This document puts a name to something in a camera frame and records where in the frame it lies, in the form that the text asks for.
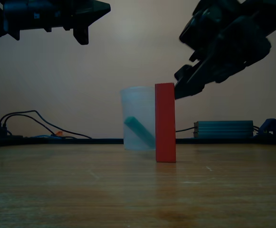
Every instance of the red wooden block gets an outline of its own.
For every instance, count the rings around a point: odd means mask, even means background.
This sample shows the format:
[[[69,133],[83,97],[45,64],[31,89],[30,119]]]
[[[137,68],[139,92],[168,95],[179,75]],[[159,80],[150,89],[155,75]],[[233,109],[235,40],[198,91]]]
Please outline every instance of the red wooden block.
[[[156,161],[176,162],[174,83],[155,85]]]

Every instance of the wooden table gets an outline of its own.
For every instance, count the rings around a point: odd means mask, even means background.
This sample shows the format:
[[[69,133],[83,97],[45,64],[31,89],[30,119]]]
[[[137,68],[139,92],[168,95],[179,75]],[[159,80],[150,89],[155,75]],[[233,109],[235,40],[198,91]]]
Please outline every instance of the wooden table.
[[[0,228],[276,228],[276,146],[0,148]]]

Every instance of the beige wall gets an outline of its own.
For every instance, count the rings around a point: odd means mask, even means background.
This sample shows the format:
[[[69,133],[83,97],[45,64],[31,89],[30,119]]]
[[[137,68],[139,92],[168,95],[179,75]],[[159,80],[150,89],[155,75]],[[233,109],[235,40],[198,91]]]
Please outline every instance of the beige wall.
[[[112,12],[90,27],[90,44],[80,46],[61,28],[21,32],[21,40],[0,38],[0,117],[37,109],[49,121],[95,138],[122,137],[119,91],[130,86],[175,82],[192,50],[178,37],[198,0],[106,0]],[[276,33],[263,61],[225,83],[207,85],[176,101],[176,128],[198,120],[276,118]],[[46,130],[14,117],[14,134]],[[179,133],[192,137],[191,133]]]

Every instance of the green marker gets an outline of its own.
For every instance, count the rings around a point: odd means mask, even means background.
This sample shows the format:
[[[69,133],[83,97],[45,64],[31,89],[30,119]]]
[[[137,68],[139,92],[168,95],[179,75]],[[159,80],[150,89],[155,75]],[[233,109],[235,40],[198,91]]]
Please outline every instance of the green marker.
[[[155,137],[135,117],[127,117],[124,124],[150,148],[156,147]]]

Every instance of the electronic device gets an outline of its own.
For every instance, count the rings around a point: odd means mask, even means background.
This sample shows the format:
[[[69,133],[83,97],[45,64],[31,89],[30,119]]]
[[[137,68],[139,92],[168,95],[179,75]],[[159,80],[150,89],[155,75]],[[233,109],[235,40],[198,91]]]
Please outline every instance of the electronic device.
[[[211,82],[262,60],[271,49],[266,38],[276,30],[276,0],[201,0],[180,41],[195,50],[176,74],[175,98],[200,93]]]
[[[253,121],[198,121],[194,138],[246,139],[253,137]]]
[[[81,45],[89,43],[88,27],[110,12],[110,5],[96,0],[0,0],[0,37],[9,34],[19,40],[27,29],[54,27],[73,29]]]

